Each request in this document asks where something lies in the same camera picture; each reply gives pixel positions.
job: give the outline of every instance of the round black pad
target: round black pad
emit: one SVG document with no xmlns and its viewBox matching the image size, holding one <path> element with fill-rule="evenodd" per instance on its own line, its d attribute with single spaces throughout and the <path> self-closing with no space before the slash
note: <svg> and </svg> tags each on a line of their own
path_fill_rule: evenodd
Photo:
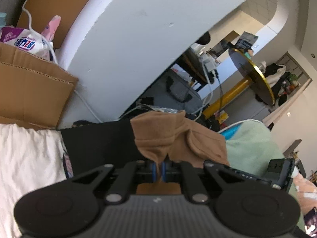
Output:
<svg viewBox="0 0 317 238">
<path fill-rule="evenodd" d="M 17 202 L 14 217 L 23 233 L 65 237 L 88 226 L 98 212 L 98 202 L 89 191 L 37 190 Z"/>
<path fill-rule="evenodd" d="M 275 237 L 296 227 L 300 207 L 285 191 L 255 181 L 230 188 L 219 196 L 215 210 L 231 230 L 251 237 Z"/>
<path fill-rule="evenodd" d="M 272 89 L 259 68 L 237 49 L 229 49 L 229 55 L 235 67 L 243 77 L 249 77 L 253 84 L 250 88 L 268 105 L 274 105 L 275 98 Z"/>
</svg>

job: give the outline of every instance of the brown fabric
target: brown fabric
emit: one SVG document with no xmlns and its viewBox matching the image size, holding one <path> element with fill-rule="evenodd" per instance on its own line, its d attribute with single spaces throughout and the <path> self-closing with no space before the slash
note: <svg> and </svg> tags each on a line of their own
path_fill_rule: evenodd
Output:
<svg viewBox="0 0 317 238">
<path fill-rule="evenodd" d="M 180 185 L 175 182 L 142 183 L 137 186 L 138 195 L 176 195 L 182 194 Z"/>
<path fill-rule="evenodd" d="M 185 111 L 143 113 L 131 119 L 131 125 L 138 150 L 157 164 L 168 155 L 196 168 L 207 159 L 229 165 L 224 136 L 185 118 Z"/>
</svg>

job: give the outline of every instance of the plastic bag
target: plastic bag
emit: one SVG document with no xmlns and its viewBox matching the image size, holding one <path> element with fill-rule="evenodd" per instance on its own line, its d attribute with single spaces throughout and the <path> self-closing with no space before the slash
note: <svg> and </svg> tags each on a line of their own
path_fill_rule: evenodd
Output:
<svg viewBox="0 0 317 238">
<path fill-rule="evenodd" d="M 61 21 L 60 16 L 55 16 L 46 26 L 42 35 L 51 42 L 56 29 Z M 43 59 L 50 60 L 50 48 L 42 39 L 42 36 L 35 32 L 15 27 L 3 27 L 0 30 L 0 42 L 16 46 L 21 50 L 37 55 Z"/>
</svg>

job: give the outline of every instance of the curved white wall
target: curved white wall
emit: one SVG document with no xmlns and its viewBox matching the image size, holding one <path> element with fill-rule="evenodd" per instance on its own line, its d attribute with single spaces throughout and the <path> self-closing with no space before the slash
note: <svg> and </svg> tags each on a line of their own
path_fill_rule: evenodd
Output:
<svg viewBox="0 0 317 238">
<path fill-rule="evenodd" d="M 60 65 L 104 121 L 115 120 L 199 36 L 245 0 L 90 0 Z M 73 96 L 61 127 L 95 121 Z"/>
<path fill-rule="evenodd" d="M 302 46 L 302 54 L 317 70 L 317 0 L 309 0 L 307 27 Z"/>
<path fill-rule="evenodd" d="M 267 65 L 276 62 L 294 44 L 297 28 L 298 0 L 278 0 L 276 13 L 273 19 L 260 29 L 254 48 L 254 62 L 266 61 Z M 223 92 L 229 91 L 237 82 L 242 80 L 242 75 L 237 71 L 232 60 L 227 58 L 217 68 Z M 212 85 L 212 89 L 219 89 L 218 82 Z M 201 97 L 207 96 L 209 89 L 205 86 L 199 91 Z"/>
</svg>

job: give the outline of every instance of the black cable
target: black cable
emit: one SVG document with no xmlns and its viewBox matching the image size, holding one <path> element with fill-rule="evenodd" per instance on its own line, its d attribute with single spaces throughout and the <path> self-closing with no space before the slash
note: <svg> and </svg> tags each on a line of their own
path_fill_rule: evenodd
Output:
<svg viewBox="0 0 317 238">
<path fill-rule="evenodd" d="M 223 97 L 223 89 L 222 89 L 222 86 L 221 86 L 221 82 L 220 82 L 220 79 L 219 79 L 219 74 L 218 74 L 218 71 L 215 70 L 215 75 L 216 75 L 216 78 L 219 82 L 219 89 L 220 89 L 220 93 L 219 93 L 219 99 L 220 99 L 220 106 L 219 106 L 219 113 L 221 112 L 221 109 L 222 109 L 222 97 Z"/>
<path fill-rule="evenodd" d="M 184 98 L 187 97 L 187 95 L 188 95 L 188 93 L 189 93 L 189 90 L 191 89 L 191 85 L 189 85 L 190 82 L 188 82 L 188 88 L 187 88 L 187 91 L 186 91 L 186 93 L 185 93 Z"/>
</svg>

